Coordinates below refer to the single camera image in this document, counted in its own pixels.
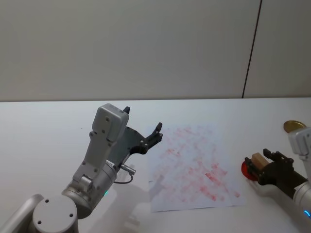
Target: white paper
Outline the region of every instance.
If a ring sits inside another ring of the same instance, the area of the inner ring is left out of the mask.
[[[152,212],[244,204],[213,125],[161,132],[162,142],[147,153]]]

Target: table surface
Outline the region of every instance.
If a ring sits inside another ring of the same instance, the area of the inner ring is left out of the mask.
[[[130,106],[128,125],[139,132],[159,121],[215,123],[236,170],[244,157],[268,148],[294,158],[295,170],[306,176],[283,123],[295,119],[311,125],[311,98],[109,102],[119,108]],[[0,103],[0,225],[33,194],[52,197],[62,192],[84,158],[96,110],[105,103]],[[151,213],[147,158],[135,154],[127,164],[137,170],[133,182],[113,185],[91,216],[79,221],[81,233],[294,233],[308,232],[310,227],[311,220],[301,210],[282,208],[281,198],[259,195],[240,173],[244,206]]]

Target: gold lid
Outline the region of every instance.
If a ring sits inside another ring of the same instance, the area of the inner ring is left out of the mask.
[[[296,120],[288,120],[284,123],[284,130],[288,133],[305,127],[306,125],[304,123]]]

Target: gray wall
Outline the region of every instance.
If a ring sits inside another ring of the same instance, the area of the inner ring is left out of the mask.
[[[241,98],[259,3],[0,0],[0,101]],[[310,7],[263,0],[245,97],[311,95]]]

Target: small wooden block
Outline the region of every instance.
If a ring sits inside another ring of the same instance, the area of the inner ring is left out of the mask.
[[[269,162],[260,153],[253,154],[251,161],[259,170],[269,164]]]

